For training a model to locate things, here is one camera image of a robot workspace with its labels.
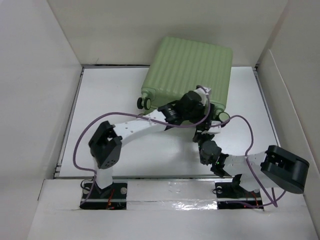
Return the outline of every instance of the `red wire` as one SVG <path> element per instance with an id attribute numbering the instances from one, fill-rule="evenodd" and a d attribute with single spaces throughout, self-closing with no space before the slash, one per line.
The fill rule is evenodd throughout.
<path id="1" fill-rule="evenodd" d="M 108 207 L 111 205 L 110 200 L 112 199 L 112 196 L 114 195 L 114 192 L 115 192 L 115 190 L 113 189 L 112 192 L 111 192 L 110 197 L 108 198 L 108 204 L 106 206 L 106 209 L 108 209 Z"/>
<path id="2" fill-rule="evenodd" d="M 256 203 L 256 205 L 258 206 L 259 204 L 258 204 L 258 200 L 257 200 L 256 194 L 255 194 L 253 191 L 251 192 L 251 194 L 254 196 L 255 203 Z"/>

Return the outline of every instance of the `white panel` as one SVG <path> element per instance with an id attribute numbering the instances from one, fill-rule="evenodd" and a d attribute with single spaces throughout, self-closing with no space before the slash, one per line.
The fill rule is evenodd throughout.
<path id="1" fill-rule="evenodd" d="M 80 181 L 45 181 L 28 240 L 318 239 L 302 195 L 265 211 L 79 210 Z"/>
<path id="2" fill-rule="evenodd" d="M 147 74 L 147 68 L 85 69 L 72 124 L 63 156 L 60 177 L 91 176 L 74 167 L 72 156 L 83 129 L 98 116 L 109 112 L 138 114 L 137 99 Z M 243 115 L 251 123 L 254 145 L 251 154 L 276 145 L 276 139 L 251 67 L 231 70 L 226 112 Z M 111 116 L 98 121 L 83 137 L 77 152 L 77 163 L 93 168 L 88 142 L 103 121 L 122 123 L 130 117 Z M 119 162 L 113 167 L 114 176 L 198 176 L 212 175 L 210 167 L 200 164 L 198 145 L 192 142 L 195 129 L 170 129 L 157 132 L 129 143 L 121 150 Z M 214 137 L 224 153 L 243 155 L 250 145 L 246 123 L 234 119 Z"/>
<path id="3" fill-rule="evenodd" d="M 25 240 L 81 66 L 45 0 L 0 2 L 0 232 Z"/>
<path id="4" fill-rule="evenodd" d="M 174 36 L 231 47 L 254 66 L 287 0 L 48 0 L 82 64 L 150 64 Z"/>
<path id="5" fill-rule="evenodd" d="M 320 186 L 320 174 L 291 95 L 270 50 L 266 52 L 259 67 L 259 78 L 281 146 L 310 163 L 304 194 L 314 224 L 318 229 L 320 228 L 320 215 L 317 214 L 320 192 L 316 189 Z"/>
<path id="6" fill-rule="evenodd" d="M 281 144 L 311 163 L 305 199 L 320 235 L 319 12 L 318 0 L 289 1 L 258 70 Z"/>
<path id="7" fill-rule="evenodd" d="M 216 195 L 212 192 L 215 188 L 213 180 L 132 180 L 128 182 L 126 200 L 129 202 L 213 201 L 216 200 Z"/>

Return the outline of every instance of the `white wall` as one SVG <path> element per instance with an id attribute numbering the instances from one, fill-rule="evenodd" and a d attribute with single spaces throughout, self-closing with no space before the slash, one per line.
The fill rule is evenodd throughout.
<path id="1" fill-rule="evenodd" d="M 81 66 L 45 0 L 0 0 L 0 233 L 26 239 Z"/>
<path id="2" fill-rule="evenodd" d="M 258 73 L 281 145 L 311 163 L 305 199 L 320 233 L 320 1 L 289 0 Z"/>
<path id="3" fill-rule="evenodd" d="M 288 0 L 48 0 L 82 64 L 150 64 L 165 36 L 231 47 L 254 66 Z"/>

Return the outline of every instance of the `suitcase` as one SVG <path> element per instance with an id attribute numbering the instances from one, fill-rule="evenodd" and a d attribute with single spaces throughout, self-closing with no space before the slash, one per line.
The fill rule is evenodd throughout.
<path id="1" fill-rule="evenodd" d="M 233 51 L 229 47 L 165 37 L 141 87 L 139 109 L 153 111 L 179 100 L 197 85 L 211 88 L 216 114 L 225 110 Z"/>

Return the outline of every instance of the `suitcase wheel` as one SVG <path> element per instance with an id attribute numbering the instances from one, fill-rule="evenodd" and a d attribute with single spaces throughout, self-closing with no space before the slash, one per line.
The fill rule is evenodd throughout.
<path id="1" fill-rule="evenodd" d="M 136 106 L 138 107 L 138 109 L 144 108 L 144 106 L 142 105 L 142 97 L 138 98 L 138 101 L 136 102 Z"/>
<path id="2" fill-rule="evenodd" d="M 146 97 L 143 101 L 143 107 L 145 110 L 149 110 L 151 108 L 151 99 Z"/>
<path id="3" fill-rule="evenodd" d="M 225 111 L 220 112 L 218 114 L 218 116 L 216 117 L 216 120 L 220 121 L 221 123 L 228 121 L 228 119 L 230 118 L 230 115 L 228 113 L 226 113 Z"/>

